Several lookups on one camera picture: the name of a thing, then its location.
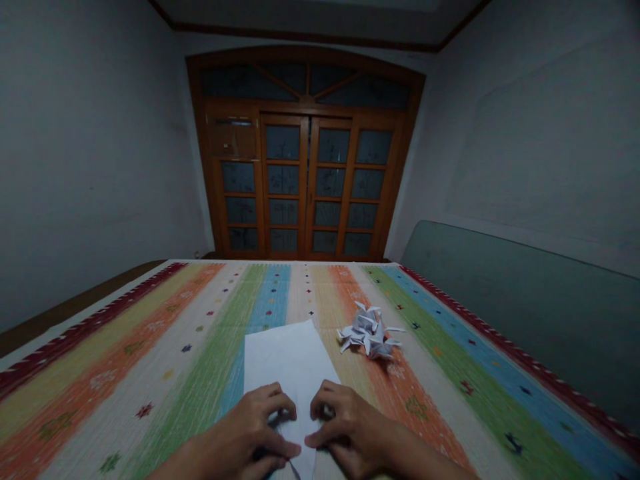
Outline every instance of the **right hand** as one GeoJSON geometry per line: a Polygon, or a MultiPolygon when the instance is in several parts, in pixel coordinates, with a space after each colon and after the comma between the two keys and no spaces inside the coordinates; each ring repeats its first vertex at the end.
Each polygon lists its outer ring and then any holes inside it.
{"type": "Polygon", "coordinates": [[[388,468],[389,450],[397,445],[397,424],[378,412],[352,388],[324,380],[311,401],[311,418],[322,416],[324,406],[335,417],[305,438],[306,446],[326,446],[346,474],[368,478],[388,468]]]}

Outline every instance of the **green stripe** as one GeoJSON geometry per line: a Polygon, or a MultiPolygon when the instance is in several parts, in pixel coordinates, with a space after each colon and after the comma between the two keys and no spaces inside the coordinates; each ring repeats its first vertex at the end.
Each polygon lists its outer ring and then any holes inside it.
{"type": "Polygon", "coordinates": [[[252,265],[237,280],[240,285],[224,303],[182,388],[178,390],[176,386],[173,398],[163,403],[168,407],[156,416],[124,470],[124,477],[145,478],[186,440],[213,424],[266,272],[266,265],[252,265]]]}
{"type": "Polygon", "coordinates": [[[505,449],[505,456],[513,460],[525,478],[592,478],[522,405],[509,396],[500,384],[409,296],[402,286],[381,268],[363,267],[363,270],[382,292],[389,308],[394,309],[406,322],[409,331],[440,365],[452,384],[460,390],[460,395],[489,428],[498,444],[505,449]],[[402,305],[403,309],[398,310],[397,305],[402,305]],[[420,328],[412,328],[414,322],[420,328]],[[440,356],[432,355],[436,347],[442,352],[440,356]],[[464,393],[461,382],[465,380],[475,389],[472,395],[464,393]],[[520,455],[513,451],[512,444],[508,442],[505,436],[508,433],[513,434],[517,443],[524,446],[520,455]]]}

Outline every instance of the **white paper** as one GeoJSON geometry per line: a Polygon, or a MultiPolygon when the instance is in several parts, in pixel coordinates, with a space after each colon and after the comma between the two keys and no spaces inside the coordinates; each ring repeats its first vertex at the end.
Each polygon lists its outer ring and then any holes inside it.
{"type": "Polygon", "coordinates": [[[404,329],[382,325],[382,312],[379,307],[369,307],[368,309],[360,302],[355,302],[358,310],[355,312],[353,323],[338,330],[338,338],[345,342],[342,344],[340,353],[343,353],[352,345],[362,345],[367,356],[375,360],[384,358],[393,360],[393,347],[401,347],[402,343],[392,338],[385,339],[388,331],[404,332],[404,329]]]}
{"type": "Polygon", "coordinates": [[[312,320],[245,336],[245,393],[277,381],[295,403],[297,420],[280,424],[278,432],[302,446],[291,460],[301,480],[313,478],[315,450],[305,437],[320,428],[309,407],[325,379],[340,383],[312,320]]]}

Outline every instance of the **red border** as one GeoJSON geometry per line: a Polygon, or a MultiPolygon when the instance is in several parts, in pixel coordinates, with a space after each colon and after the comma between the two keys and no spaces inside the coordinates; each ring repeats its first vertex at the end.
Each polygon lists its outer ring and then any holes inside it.
{"type": "Polygon", "coordinates": [[[430,293],[434,294],[442,303],[456,312],[466,322],[473,326],[480,335],[490,340],[500,350],[506,353],[528,374],[536,378],[543,386],[552,391],[560,400],[568,406],[576,410],[590,424],[596,427],[608,439],[616,445],[628,452],[636,461],[640,460],[640,439],[630,432],[624,425],[608,416],[604,410],[590,402],[588,398],[577,392],[569,384],[560,379],[551,370],[546,368],[540,362],[534,360],[530,355],[522,351],[521,348],[507,340],[504,335],[491,328],[486,322],[482,321],[477,315],[460,305],[456,300],[452,299],[445,292],[440,290],[426,278],[418,273],[399,265],[400,269],[416,280],[430,293]]]}
{"type": "Polygon", "coordinates": [[[13,364],[4,372],[0,372],[0,401],[4,400],[11,392],[38,374],[54,360],[74,348],[82,340],[108,324],[124,310],[132,306],[132,302],[140,300],[186,265],[186,263],[180,262],[172,263],[80,323],[68,328],[62,335],[38,348],[38,350],[13,364]]]}

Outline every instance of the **bed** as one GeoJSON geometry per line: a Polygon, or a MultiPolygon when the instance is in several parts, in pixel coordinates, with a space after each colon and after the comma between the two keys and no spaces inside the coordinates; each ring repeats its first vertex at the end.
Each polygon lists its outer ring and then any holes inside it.
{"type": "Polygon", "coordinates": [[[169,260],[2,358],[0,477],[144,478],[242,396],[246,334],[307,319],[343,384],[481,478],[640,474],[630,431],[402,265],[169,260]],[[356,301],[407,330],[393,362],[340,354],[356,301]]]}

